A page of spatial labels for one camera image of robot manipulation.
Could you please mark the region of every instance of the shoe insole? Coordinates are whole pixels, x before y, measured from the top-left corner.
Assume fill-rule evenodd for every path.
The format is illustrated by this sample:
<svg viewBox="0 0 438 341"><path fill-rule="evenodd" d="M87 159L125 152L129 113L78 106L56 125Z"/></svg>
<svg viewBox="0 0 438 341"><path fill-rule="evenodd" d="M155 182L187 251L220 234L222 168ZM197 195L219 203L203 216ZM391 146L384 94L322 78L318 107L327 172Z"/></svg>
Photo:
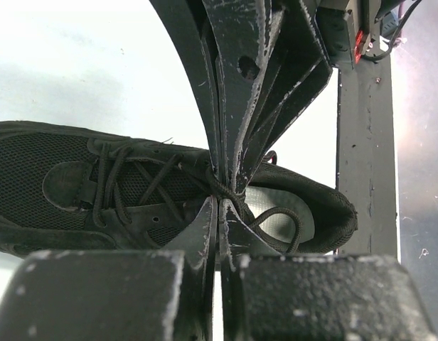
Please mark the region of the shoe insole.
<svg viewBox="0 0 438 341"><path fill-rule="evenodd" d="M249 186L246 188L245 202L255 217L273 207L292 210L303 224L301 243L314 238L315 226L311 210L297 195L285 190ZM260 227L271 237L287 243L290 243L295 234L295 223L288 215L273 215L260 224Z"/></svg>

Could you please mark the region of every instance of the machine part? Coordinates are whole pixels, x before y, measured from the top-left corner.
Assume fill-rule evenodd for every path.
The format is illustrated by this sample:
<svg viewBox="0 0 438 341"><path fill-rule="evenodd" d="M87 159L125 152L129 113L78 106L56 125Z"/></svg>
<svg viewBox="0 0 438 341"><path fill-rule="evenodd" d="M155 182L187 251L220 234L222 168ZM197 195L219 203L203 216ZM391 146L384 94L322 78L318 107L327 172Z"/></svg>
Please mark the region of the machine part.
<svg viewBox="0 0 438 341"><path fill-rule="evenodd" d="M385 39L391 39L398 25L399 18L397 17L397 13L391 11L386 16L384 16L381 21L380 32L382 37L384 37Z"/></svg>
<svg viewBox="0 0 438 341"><path fill-rule="evenodd" d="M246 188L246 200L251 212L258 217L272 207L285 207L293 210L303 225L300 242L304 243L314 238L314 218L309 206L297 195L286 190L272 188L252 187ZM271 237L290 243L296 226L287 215L273 215L265 220L260 227Z"/></svg>
<svg viewBox="0 0 438 341"><path fill-rule="evenodd" d="M421 3L422 0L416 0L413 5L405 12L404 16L400 19L399 25L397 26L395 32L393 33L390 42L388 43L388 49L379 54L379 55L364 55L363 58L366 60L369 60L371 62L377 62L379 60L382 60L383 58L386 58L389 56L393 50L393 48L396 45L396 41L400 37L400 33L402 32L402 29L404 28L404 25L409 20L410 16L412 15L413 11L418 7L418 5Z"/></svg>
<svg viewBox="0 0 438 341"><path fill-rule="evenodd" d="M393 9L401 5L404 1L405 0L382 0L382 4L377 12L377 16L375 17L375 20L376 21L382 20Z"/></svg>
<svg viewBox="0 0 438 341"><path fill-rule="evenodd" d="M342 70L338 84L336 187L358 212L341 254L398 257L390 59Z"/></svg>
<svg viewBox="0 0 438 341"><path fill-rule="evenodd" d="M1 302L0 341L211 340L216 207L167 249L32 254Z"/></svg>
<svg viewBox="0 0 438 341"><path fill-rule="evenodd" d="M219 235L220 245L226 254L280 255L246 226L229 199L221 200L219 203L219 225L222 226L222 234Z"/></svg>
<svg viewBox="0 0 438 341"><path fill-rule="evenodd" d="M240 194L265 151L329 80L318 2L151 3L186 69L218 177Z"/></svg>
<svg viewBox="0 0 438 341"><path fill-rule="evenodd" d="M328 56L337 67L355 67L359 13L357 0L324 0L317 11L316 20Z"/></svg>
<svg viewBox="0 0 438 341"><path fill-rule="evenodd" d="M226 340L438 340L409 274L392 257L228 261Z"/></svg>

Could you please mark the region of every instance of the wire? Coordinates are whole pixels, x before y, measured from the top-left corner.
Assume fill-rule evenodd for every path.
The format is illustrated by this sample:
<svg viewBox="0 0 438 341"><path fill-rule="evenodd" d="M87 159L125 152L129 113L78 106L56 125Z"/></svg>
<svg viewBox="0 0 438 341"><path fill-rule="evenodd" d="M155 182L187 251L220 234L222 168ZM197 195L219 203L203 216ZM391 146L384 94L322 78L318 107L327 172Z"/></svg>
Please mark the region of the wire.
<svg viewBox="0 0 438 341"><path fill-rule="evenodd" d="M383 58L389 56L395 47L396 40L399 38L399 34L402 32L402 28L404 27L405 23L407 23L407 20L409 20L410 15L413 13L413 11L417 8L417 6L420 4L422 0L416 0L416 2L411 5L411 7L405 12L404 16L402 17L401 21L399 22L399 25L396 28L396 31L391 36L390 42L388 43L388 50L386 50L384 53L381 53L379 55L363 55L362 59L369 60L371 62L378 62L379 60L382 60Z"/></svg>

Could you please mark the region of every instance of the black shoelace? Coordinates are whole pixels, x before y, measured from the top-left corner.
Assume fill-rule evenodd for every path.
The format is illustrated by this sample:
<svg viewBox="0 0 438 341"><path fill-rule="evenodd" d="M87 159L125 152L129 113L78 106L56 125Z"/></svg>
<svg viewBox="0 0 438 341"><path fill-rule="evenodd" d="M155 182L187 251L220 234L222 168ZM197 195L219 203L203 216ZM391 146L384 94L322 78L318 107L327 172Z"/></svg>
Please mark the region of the black shoelace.
<svg viewBox="0 0 438 341"><path fill-rule="evenodd" d="M127 236L130 241L132 241L133 238L131 234L125 228L125 225L131 224L132 220L122 202L119 185L117 183L119 171L126 161L126 157L132 152L132 147L124 147L119 151L109 174L106 175L109 152L110 145L104 144L99 157L99 175L97 179L96 198L92 209L92 218L94 223L98 227L105 227L105 223L103 222L101 217L101 210L111 208L113 199L114 208L117 212L119 220L122 223L122 232L124 233L124 235ZM133 162L133 165L137 168L141 175L149 182L148 188L141 195L138 206L145 205L151 194L155 190L157 190L161 197L164 199L170 211L172 211L174 217L179 221L183 221L183 215L176 206L176 203L170 198L169 194L161 186L161 181L169 174L171 169L178 166L182 171L185 172L185 174L192 180L193 183L195 183L203 192L205 192L205 194L215 195L219 199L230 199L235 206L235 209L237 210L240 218L253 232L259 235L271 247L275 248L279 252L287 254L293 254L297 251L302 233L302 225L295 212L285 207L273 207L266 210L257 218L255 218L253 213L250 211L250 208L245 203L245 197L240 197L229 188L227 188L225 185L223 185L215 177L211 166L208 167L206 174L202 174L201 172L198 172L195 168L182 164L182 158L182 155L173 155L169 159L169 161L165 163L165 165L161 168L161 170L154 178L149 174L148 171L146 171L142 163L138 161ZM262 160L262 162L268 161L271 161L273 164L277 163L277 154L274 151L270 151ZM266 219L268 219L272 215L277 214L288 215L295 223L296 231L291 242L288 243L288 246L287 243L272 238L260 228L260 224L262 224Z"/></svg>

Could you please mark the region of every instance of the black sneaker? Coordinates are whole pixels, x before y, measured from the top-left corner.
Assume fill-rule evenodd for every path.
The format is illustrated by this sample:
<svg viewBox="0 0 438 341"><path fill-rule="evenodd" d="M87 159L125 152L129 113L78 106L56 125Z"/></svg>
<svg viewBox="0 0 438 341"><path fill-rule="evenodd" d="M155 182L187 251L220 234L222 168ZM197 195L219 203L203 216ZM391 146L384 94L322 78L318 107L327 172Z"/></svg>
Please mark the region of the black sneaker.
<svg viewBox="0 0 438 341"><path fill-rule="evenodd" d="M353 206L333 189L263 163L244 201L217 182L209 161L199 148L0 122L0 251L160 248L210 194L232 199L250 228L282 253L328 252L356 229Z"/></svg>
<svg viewBox="0 0 438 341"><path fill-rule="evenodd" d="M179 170L181 160L204 172L210 156L69 126L0 122L0 251L162 247L208 196Z"/></svg>

